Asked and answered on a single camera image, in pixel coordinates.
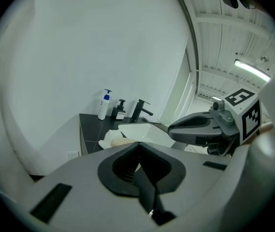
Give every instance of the soap dispenser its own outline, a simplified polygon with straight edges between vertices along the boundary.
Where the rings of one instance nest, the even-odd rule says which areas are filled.
[[[126,114],[126,111],[123,110],[123,103],[125,100],[120,99],[120,104],[117,107],[113,108],[112,117],[115,117],[116,119],[124,119],[124,115]]]
[[[107,91],[107,94],[104,96],[104,99],[101,101],[101,105],[100,105],[100,109],[99,109],[99,114],[98,114],[98,118],[100,120],[104,120],[106,113],[107,113],[107,109],[108,109],[108,105],[109,105],[109,92],[111,92],[108,89],[105,89]]]

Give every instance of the fluorescent light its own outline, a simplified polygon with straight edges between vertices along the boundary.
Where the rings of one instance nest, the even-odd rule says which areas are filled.
[[[216,97],[216,96],[213,96],[213,99],[214,99],[214,100],[217,100],[217,101],[221,101],[221,99],[218,98],[218,97]]]
[[[258,77],[262,78],[263,80],[265,80],[266,82],[269,82],[269,80],[271,79],[270,76],[262,71],[260,71],[259,69],[255,68],[254,66],[252,65],[249,65],[247,63],[244,63],[238,59],[235,60],[234,62],[234,65],[239,67],[239,68],[242,68],[246,71],[249,71],[255,75],[257,75]]]

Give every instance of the faucet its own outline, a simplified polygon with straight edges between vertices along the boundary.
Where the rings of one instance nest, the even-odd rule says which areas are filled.
[[[148,111],[148,110],[146,110],[146,109],[143,108],[145,102],[146,101],[143,101],[141,99],[138,100],[138,103],[136,104],[136,107],[134,109],[133,115],[131,117],[131,122],[137,122],[139,114],[141,114],[141,111],[149,114],[150,116],[153,115],[152,112],[150,112],[150,111]]]

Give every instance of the ceiling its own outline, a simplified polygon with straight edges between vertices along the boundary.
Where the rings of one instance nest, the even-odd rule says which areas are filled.
[[[275,22],[265,12],[246,9],[240,2],[237,9],[222,0],[184,0],[194,28],[199,80],[196,96],[211,100],[234,89],[259,90],[264,80],[234,66],[240,59],[269,74],[275,73]],[[263,62],[261,56],[269,61]],[[262,122],[270,121],[262,107]]]

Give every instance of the sink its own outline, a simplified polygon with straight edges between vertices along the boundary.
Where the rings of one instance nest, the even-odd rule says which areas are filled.
[[[118,128],[127,138],[139,142],[154,143],[169,148],[175,143],[167,133],[148,123],[119,125]]]

